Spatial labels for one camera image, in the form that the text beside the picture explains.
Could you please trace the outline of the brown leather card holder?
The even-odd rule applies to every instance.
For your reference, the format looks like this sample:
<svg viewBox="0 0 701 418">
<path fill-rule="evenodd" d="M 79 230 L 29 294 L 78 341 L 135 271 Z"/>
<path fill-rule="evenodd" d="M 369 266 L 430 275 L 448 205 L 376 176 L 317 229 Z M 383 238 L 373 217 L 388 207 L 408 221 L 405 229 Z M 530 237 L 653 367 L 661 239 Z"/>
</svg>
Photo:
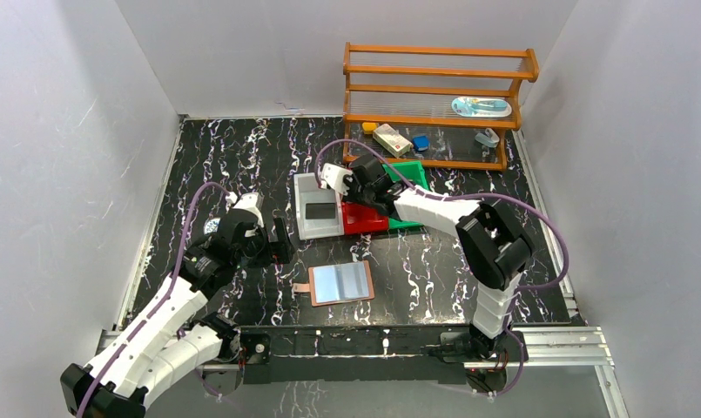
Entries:
<svg viewBox="0 0 701 418">
<path fill-rule="evenodd" d="M 294 283 L 294 293 L 308 294 L 313 307 L 373 300 L 374 285 L 366 260 L 308 269 L 307 283 Z"/>
</svg>

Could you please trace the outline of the teal packaged tool on shelf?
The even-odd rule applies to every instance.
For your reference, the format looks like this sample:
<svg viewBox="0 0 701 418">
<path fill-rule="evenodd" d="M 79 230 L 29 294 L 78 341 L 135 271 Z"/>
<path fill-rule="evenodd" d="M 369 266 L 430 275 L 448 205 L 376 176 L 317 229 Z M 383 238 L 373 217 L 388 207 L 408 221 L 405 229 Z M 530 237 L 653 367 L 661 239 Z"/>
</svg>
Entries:
<svg viewBox="0 0 701 418">
<path fill-rule="evenodd" d="M 511 105 L 502 98 L 458 97 L 451 109 L 464 118 L 506 118 L 512 113 Z"/>
</svg>

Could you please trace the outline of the green plastic bin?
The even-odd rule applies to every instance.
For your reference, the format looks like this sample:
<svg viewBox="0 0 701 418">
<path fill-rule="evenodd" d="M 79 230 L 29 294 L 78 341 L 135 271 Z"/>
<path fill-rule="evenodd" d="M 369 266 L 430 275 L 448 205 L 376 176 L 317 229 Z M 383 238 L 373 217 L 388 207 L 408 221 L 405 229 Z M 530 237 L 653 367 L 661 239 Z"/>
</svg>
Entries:
<svg viewBox="0 0 701 418">
<path fill-rule="evenodd" d="M 391 166 L 394 167 L 398 172 L 400 172 L 406 179 L 408 179 L 414 185 L 418 185 L 423 189 L 429 191 L 426 173 L 420 161 L 392 163 Z M 388 220 L 388 223 L 390 231 L 421 227 L 420 223 L 415 223 L 411 221 L 400 221 L 392 218 Z"/>
</svg>

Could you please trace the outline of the blue patterned can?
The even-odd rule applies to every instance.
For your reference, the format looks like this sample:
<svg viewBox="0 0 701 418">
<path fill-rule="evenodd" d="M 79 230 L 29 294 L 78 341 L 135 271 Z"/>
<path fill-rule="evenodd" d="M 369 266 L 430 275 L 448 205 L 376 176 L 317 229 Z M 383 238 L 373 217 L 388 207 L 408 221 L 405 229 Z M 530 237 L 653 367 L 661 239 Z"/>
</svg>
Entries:
<svg viewBox="0 0 701 418">
<path fill-rule="evenodd" d="M 212 233 L 216 233 L 219 230 L 219 223 L 220 223 L 220 218 L 211 218 L 205 222 L 203 225 L 203 232 L 204 235 L 209 235 Z"/>
</svg>

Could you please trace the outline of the small blue block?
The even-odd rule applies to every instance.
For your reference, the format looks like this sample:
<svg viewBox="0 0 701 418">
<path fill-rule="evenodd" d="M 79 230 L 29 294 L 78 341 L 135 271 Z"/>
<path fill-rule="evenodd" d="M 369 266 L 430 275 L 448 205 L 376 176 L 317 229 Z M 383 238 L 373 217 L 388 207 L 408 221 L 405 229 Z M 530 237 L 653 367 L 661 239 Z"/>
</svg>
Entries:
<svg viewBox="0 0 701 418">
<path fill-rule="evenodd" d="M 427 135 L 418 135 L 413 137 L 412 144 L 415 149 L 415 152 L 425 152 L 430 146 L 430 142 Z"/>
</svg>

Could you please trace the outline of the light blue tape dispenser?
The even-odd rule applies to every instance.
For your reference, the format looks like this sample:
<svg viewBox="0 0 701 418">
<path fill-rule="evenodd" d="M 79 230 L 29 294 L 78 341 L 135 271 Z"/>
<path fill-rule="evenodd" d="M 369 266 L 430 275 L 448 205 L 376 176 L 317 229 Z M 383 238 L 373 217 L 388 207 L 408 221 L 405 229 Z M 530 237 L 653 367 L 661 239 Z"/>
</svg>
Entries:
<svg viewBox="0 0 701 418">
<path fill-rule="evenodd" d="M 483 131 L 476 133 L 475 141 L 488 148 L 496 148 L 501 140 L 492 128 L 485 128 Z"/>
</svg>

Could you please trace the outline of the black metal base frame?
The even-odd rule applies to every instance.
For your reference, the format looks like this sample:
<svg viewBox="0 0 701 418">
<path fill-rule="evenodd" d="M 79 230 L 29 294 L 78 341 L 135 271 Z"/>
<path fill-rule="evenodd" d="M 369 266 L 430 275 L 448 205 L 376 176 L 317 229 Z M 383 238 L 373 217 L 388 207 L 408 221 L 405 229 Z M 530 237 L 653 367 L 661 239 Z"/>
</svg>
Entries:
<svg viewBox="0 0 701 418">
<path fill-rule="evenodd" d="M 246 326 L 238 356 L 199 367 L 238 385 L 285 381 L 430 381 L 497 395 L 529 360 L 524 336 L 488 341 L 467 324 Z"/>
</svg>

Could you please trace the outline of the wooden orange shelf rack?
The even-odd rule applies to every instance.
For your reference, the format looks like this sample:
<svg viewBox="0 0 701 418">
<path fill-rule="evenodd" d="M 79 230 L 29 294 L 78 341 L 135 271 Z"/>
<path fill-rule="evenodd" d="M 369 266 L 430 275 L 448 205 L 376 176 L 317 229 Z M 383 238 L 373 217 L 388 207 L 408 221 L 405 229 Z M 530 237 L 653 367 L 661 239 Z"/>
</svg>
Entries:
<svg viewBox="0 0 701 418">
<path fill-rule="evenodd" d="M 520 50 L 398 46 L 346 43 L 342 72 L 344 134 L 381 151 L 361 128 L 363 122 L 388 124 L 412 139 L 427 135 L 425 152 L 410 152 L 394 162 L 419 160 L 426 167 L 507 169 L 507 136 L 522 126 L 520 92 L 540 75 L 536 52 Z M 502 98 L 512 108 L 506 118 L 464 118 L 451 102 L 458 97 Z M 496 148 L 475 141 L 492 128 Z"/>
</svg>

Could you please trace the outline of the red plastic bin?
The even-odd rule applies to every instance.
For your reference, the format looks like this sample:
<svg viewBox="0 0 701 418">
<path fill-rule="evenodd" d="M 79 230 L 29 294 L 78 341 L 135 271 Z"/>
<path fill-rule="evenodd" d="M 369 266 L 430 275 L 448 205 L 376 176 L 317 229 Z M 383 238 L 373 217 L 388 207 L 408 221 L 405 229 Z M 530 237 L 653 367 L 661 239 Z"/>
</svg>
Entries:
<svg viewBox="0 0 701 418">
<path fill-rule="evenodd" d="M 341 203 L 342 225 L 345 235 L 384 232 L 389 219 L 374 208 L 356 203 Z"/>
</svg>

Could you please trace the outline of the black card in white bin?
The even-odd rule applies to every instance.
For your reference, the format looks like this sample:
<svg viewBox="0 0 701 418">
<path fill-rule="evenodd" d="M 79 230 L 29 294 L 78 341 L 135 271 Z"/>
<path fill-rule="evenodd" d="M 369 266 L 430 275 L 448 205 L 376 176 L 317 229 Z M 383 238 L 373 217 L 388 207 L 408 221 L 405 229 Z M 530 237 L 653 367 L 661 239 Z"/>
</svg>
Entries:
<svg viewBox="0 0 701 418">
<path fill-rule="evenodd" d="M 335 219 L 336 205 L 330 202 L 307 203 L 305 205 L 305 218 L 307 220 Z"/>
</svg>

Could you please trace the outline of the white plastic bin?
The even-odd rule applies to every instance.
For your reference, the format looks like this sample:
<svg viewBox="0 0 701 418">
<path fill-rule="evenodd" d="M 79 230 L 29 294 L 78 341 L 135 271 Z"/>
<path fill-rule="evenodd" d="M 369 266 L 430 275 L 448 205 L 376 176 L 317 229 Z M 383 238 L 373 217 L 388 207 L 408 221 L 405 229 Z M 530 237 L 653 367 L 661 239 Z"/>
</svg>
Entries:
<svg viewBox="0 0 701 418">
<path fill-rule="evenodd" d="M 293 176 L 298 234 L 301 240 L 339 237 L 344 234 L 339 195 L 317 186 L 312 173 Z"/>
</svg>

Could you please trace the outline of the small yellow block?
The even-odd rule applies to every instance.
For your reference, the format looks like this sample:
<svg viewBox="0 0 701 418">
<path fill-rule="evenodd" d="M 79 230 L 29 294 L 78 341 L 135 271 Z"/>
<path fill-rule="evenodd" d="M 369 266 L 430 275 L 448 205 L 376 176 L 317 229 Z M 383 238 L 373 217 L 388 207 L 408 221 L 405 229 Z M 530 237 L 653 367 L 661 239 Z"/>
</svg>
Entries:
<svg viewBox="0 0 701 418">
<path fill-rule="evenodd" d="M 373 132 L 378 128 L 378 124 L 375 122 L 363 122 L 361 128 L 365 135 L 372 135 Z"/>
</svg>

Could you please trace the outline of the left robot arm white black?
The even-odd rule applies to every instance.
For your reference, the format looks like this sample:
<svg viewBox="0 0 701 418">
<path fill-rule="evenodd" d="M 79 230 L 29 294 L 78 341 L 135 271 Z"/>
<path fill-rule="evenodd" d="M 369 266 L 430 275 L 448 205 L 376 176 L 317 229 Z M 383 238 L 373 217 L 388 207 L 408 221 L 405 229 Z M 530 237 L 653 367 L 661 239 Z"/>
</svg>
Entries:
<svg viewBox="0 0 701 418">
<path fill-rule="evenodd" d="M 236 273 L 293 260 L 285 220 L 275 219 L 277 238 L 270 239 L 262 200 L 258 192 L 232 199 L 215 232 L 179 249 L 174 268 L 125 331 L 85 365 L 72 363 L 63 371 L 60 382 L 72 415 L 143 417 L 197 367 L 240 357 L 240 328 L 220 313 L 209 313 L 182 336 L 178 332 Z"/>
</svg>

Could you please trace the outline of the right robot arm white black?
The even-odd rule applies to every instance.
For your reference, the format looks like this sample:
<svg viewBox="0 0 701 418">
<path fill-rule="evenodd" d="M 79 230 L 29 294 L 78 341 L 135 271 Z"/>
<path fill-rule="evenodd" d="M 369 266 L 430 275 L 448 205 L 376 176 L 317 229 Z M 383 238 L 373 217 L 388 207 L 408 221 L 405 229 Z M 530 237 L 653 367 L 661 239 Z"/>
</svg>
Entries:
<svg viewBox="0 0 701 418">
<path fill-rule="evenodd" d="M 457 239 L 478 282 L 476 308 L 469 323 L 469 351 L 492 361 L 506 347 L 509 310 L 534 244 L 515 214 L 501 200 L 449 197 L 399 176 L 374 155 L 350 165 L 323 163 L 315 170 L 319 187 L 380 215 L 414 222 Z"/>
</svg>

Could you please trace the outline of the white cardboard box on shelf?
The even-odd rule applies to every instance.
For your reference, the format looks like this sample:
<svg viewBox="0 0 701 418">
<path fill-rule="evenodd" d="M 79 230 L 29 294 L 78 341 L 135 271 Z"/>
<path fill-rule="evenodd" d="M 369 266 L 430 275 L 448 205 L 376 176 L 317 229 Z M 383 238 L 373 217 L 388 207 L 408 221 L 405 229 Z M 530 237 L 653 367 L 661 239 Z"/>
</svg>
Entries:
<svg viewBox="0 0 701 418">
<path fill-rule="evenodd" d="M 395 158 L 400 158 L 413 149 L 412 142 L 388 124 L 376 127 L 372 135 L 373 138 Z"/>
</svg>

